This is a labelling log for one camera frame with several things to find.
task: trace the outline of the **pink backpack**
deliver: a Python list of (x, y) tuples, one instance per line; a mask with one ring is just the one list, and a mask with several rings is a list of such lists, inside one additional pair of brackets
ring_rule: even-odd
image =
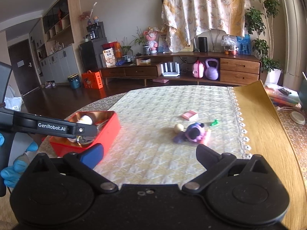
[(195, 78), (202, 78), (204, 76), (205, 65), (199, 60), (193, 64), (193, 76)]

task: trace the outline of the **white egg toy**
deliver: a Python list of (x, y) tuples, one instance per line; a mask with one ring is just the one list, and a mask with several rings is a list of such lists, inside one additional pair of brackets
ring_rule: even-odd
[(175, 127), (174, 127), (174, 131), (175, 131), (176, 134), (178, 134), (179, 132), (184, 131), (184, 130), (185, 130), (185, 127), (180, 123), (176, 124)]

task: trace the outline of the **pink basket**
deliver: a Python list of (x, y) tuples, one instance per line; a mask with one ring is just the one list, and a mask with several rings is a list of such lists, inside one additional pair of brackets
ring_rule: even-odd
[(153, 79), (153, 82), (164, 83), (164, 84), (168, 81), (169, 79)]

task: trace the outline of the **pink doll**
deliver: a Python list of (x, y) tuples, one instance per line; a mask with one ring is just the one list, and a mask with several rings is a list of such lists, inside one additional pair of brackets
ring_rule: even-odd
[(158, 43), (155, 41), (157, 37), (157, 31), (154, 28), (150, 29), (149, 31), (144, 32), (145, 38), (147, 40), (147, 45), (151, 50), (151, 53), (157, 52)]

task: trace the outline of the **blue glove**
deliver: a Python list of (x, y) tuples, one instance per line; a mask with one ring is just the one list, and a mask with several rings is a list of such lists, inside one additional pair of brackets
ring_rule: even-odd
[[(0, 148), (3, 143), (4, 143), (4, 137), (0, 133)], [(34, 141), (27, 148), (27, 151), (37, 151), (37, 150), (38, 150), (38, 145)], [(0, 175), (4, 179), (4, 184), (7, 187), (14, 188), (17, 182), (19, 181), (19, 178), (21, 177), (22, 173), (28, 167), (29, 163), (30, 161), (27, 155), (23, 154), (14, 161), (13, 166), (1, 170)]]

